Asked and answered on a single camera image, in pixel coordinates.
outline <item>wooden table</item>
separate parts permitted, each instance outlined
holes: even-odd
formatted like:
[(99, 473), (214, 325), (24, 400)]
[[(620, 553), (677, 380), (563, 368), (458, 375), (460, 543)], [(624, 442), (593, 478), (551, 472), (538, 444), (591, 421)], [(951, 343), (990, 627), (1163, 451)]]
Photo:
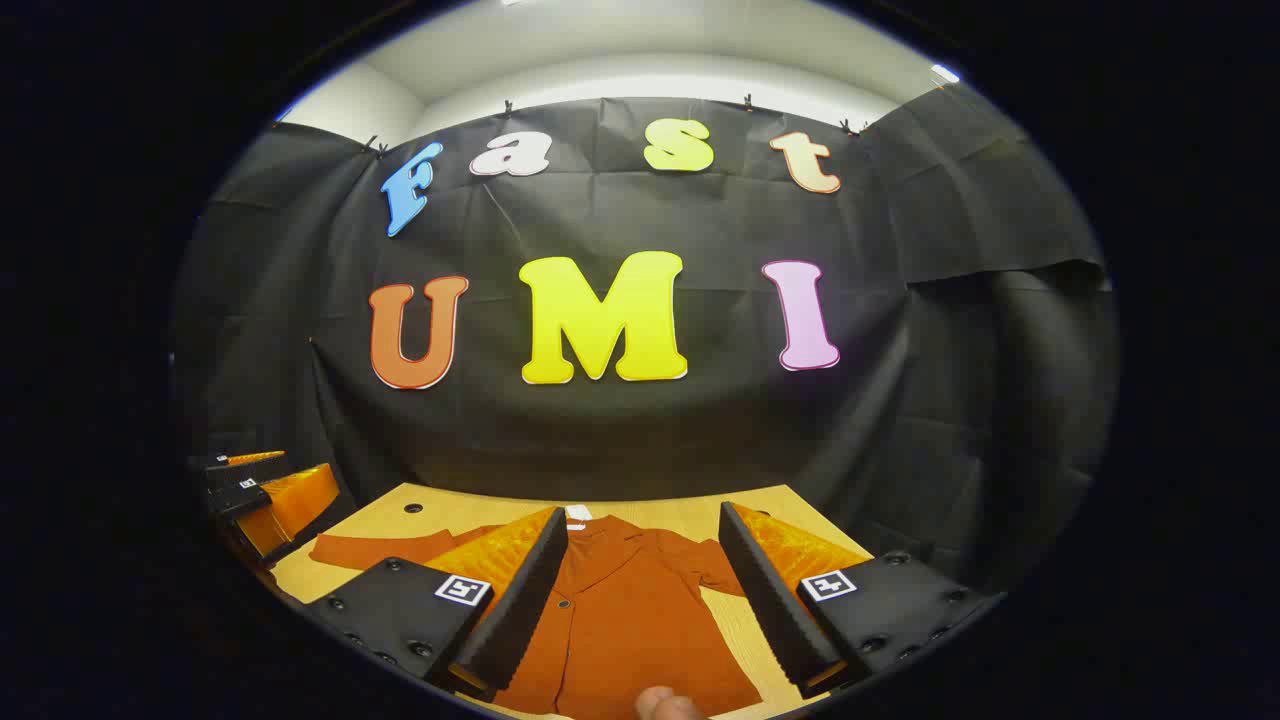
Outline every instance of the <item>wooden table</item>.
[[(744, 492), (709, 495), (680, 500), (652, 500), (641, 502), (590, 502), (586, 503), (594, 518), (613, 515), (640, 528), (666, 528), (686, 538), (701, 542), (718, 539), (719, 505), (731, 500), (748, 507), (765, 510), (772, 516), (813, 533), (826, 541), (870, 557), (856, 542), (842, 533), (820, 512), (809, 506), (791, 488), (774, 486)], [(417, 503), (420, 512), (406, 512), (404, 506)], [(460, 534), (479, 525), (506, 524), (535, 512), (548, 505), (576, 505), (564, 501), (511, 500), (468, 495), (404, 483), (369, 503), (355, 515), (338, 523), (328, 530), (329, 534), (365, 538), (410, 538), (449, 530)], [(316, 562), (308, 557), (315, 541), (311, 541), (280, 560), (273, 569), (280, 589), (302, 602), (311, 602), (332, 592), (360, 574), (358, 570), (338, 568)], [(723, 720), (763, 720), (787, 712), (801, 705), (827, 697), (804, 701), (795, 685), (787, 682), (782, 667), (773, 657), (769, 643), (764, 639), (755, 614), (746, 598), (724, 594), (703, 588), (703, 600), (719, 625), (724, 641), (737, 659), (742, 671), (760, 691), (763, 702), (724, 712), (716, 717)], [(483, 703), (512, 717), (557, 719), (562, 715), (530, 715)]]

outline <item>blue letter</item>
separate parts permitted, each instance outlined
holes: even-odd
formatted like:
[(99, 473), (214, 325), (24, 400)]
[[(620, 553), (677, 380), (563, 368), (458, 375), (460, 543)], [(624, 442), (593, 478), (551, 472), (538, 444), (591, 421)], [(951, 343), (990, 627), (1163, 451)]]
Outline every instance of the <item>blue letter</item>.
[(392, 205), (392, 224), (387, 227), (387, 237), (396, 237), (396, 233), (426, 208), (426, 197), (420, 197), (413, 188), (426, 190), (426, 186), (431, 184), (431, 164), (428, 160), (443, 150), (444, 146), (439, 142), (428, 145), (383, 183), (383, 192)]

